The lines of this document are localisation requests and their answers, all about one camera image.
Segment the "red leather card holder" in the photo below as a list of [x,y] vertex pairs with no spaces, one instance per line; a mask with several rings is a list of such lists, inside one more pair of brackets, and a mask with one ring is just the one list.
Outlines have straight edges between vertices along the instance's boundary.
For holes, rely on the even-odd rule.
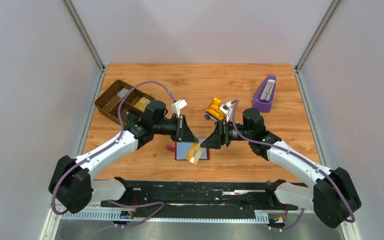
[[174,154],[176,161],[190,161],[192,157],[198,156],[200,146],[198,143],[176,142],[174,145],[167,145],[165,149]]

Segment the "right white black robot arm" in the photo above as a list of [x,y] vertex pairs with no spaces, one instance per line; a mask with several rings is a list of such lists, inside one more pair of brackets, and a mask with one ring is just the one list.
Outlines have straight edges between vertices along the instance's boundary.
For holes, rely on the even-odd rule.
[[258,109],[244,110],[242,123],[217,121],[213,133],[201,147],[219,150],[232,141],[247,141],[257,156],[281,166],[305,184],[299,186],[279,180],[272,192],[280,203],[312,211],[333,229],[343,222],[356,221],[355,212],[362,202],[350,174],[342,167],[331,169],[318,164],[292,149],[266,129]]

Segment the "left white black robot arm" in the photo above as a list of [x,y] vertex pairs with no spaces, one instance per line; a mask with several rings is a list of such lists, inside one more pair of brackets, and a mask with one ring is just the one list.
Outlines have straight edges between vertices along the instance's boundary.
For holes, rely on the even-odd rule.
[[187,105],[184,99],[171,105],[170,118],[164,102],[151,101],[143,113],[129,110],[127,125],[113,138],[99,147],[71,158],[61,157],[55,167],[48,190],[51,207],[57,215],[78,213],[88,204],[118,201],[127,190],[120,178],[97,180],[96,176],[122,157],[151,142],[155,135],[170,136],[174,142],[197,143],[185,115],[180,110]]

